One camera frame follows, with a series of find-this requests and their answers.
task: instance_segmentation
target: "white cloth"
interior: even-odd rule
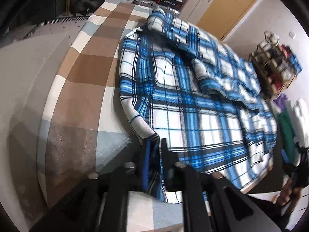
[[[297,101],[288,100],[285,102],[296,139],[302,147],[309,146],[309,114],[305,101],[300,98]]]
[[[276,104],[275,102],[273,102],[273,101],[270,101],[269,104],[270,104],[270,107],[271,107],[272,111],[274,112],[275,118],[277,119],[277,115],[280,114],[280,113],[282,112],[281,109],[280,109],[280,107],[277,106],[277,104]]]

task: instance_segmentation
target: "blue plaid duvet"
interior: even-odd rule
[[[161,9],[126,35],[120,100],[146,146],[145,191],[163,201],[158,139],[198,172],[220,171],[237,188],[268,165],[277,126],[258,96],[250,62],[198,27]]]

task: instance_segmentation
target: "wooden door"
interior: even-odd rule
[[[223,40],[256,0],[214,0],[197,26]]]

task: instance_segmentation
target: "green cloth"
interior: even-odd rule
[[[294,144],[295,133],[289,118],[289,114],[286,109],[282,113],[278,114],[278,122],[282,132],[283,147],[291,163],[294,163],[296,147]]]

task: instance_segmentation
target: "blue fabric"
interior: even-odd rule
[[[215,61],[199,51],[201,44],[213,50]],[[276,143],[276,122],[258,96],[259,85],[254,89],[233,78],[258,99],[251,107],[237,91],[231,100],[232,94],[207,93],[205,88],[217,84],[209,85],[203,78],[198,81],[197,62],[210,67],[220,79],[226,78],[221,58],[233,63],[233,69],[246,69],[244,61],[236,63],[240,59],[228,47],[221,49],[228,53],[222,57],[215,50],[218,45],[210,34],[161,10],[154,11],[145,26],[124,39],[120,100],[140,141],[150,141],[145,155],[149,161],[144,164],[148,178],[143,178],[148,184],[146,192],[162,201],[168,199],[162,186],[160,139],[167,139],[169,150],[176,152],[180,161],[198,172],[221,171],[239,189],[262,174],[264,167],[254,165]],[[213,61],[218,61],[217,66],[211,66]]]
[[[292,51],[290,51],[290,65],[296,71],[296,74],[299,74],[302,71],[302,66],[300,65],[298,58]]]

